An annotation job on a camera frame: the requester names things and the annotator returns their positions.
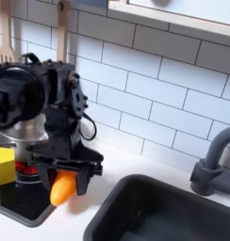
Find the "yellow cube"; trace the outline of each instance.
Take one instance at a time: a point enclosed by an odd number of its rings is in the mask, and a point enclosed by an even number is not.
[[[14,151],[0,148],[0,185],[15,182]]]

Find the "counter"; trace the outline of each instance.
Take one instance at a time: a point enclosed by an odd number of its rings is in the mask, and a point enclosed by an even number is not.
[[[72,197],[59,206],[38,228],[30,229],[0,215],[2,241],[82,241],[83,233],[99,207],[117,182],[126,175],[145,174],[162,182],[190,190],[190,174],[139,155],[128,153],[103,142],[94,142],[93,148],[104,156],[104,174],[90,181],[86,196]],[[209,197],[230,207],[230,196],[216,193]]]

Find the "faucet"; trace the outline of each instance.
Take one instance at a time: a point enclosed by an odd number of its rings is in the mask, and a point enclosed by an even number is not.
[[[205,159],[195,164],[190,177],[190,187],[195,193],[210,196],[218,190],[230,194],[230,172],[219,165],[223,151],[229,143],[230,127],[217,134]]]

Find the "sink basin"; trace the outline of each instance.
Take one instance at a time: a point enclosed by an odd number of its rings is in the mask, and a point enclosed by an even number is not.
[[[119,181],[84,241],[230,241],[230,208],[132,175]]]

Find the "wire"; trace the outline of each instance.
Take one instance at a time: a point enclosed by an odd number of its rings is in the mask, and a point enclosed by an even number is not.
[[[96,138],[96,135],[97,135],[96,124],[95,124],[94,120],[93,120],[90,116],[88,116],[86,113],[83,114],[83,117],[84,117],[86,120],[88,120],[89,122],[92,123],[92,125],[93,125],[93,127],[94,127],[94,134],[93,134],[91,137],[85,137],[85,136],[83,135],[83,133],[81,132],[81,129],[79,129],[79,134],[80,134],[84,139],[86,139],[87,141],[91,141],[91,140],[95,139],[95,138]]]

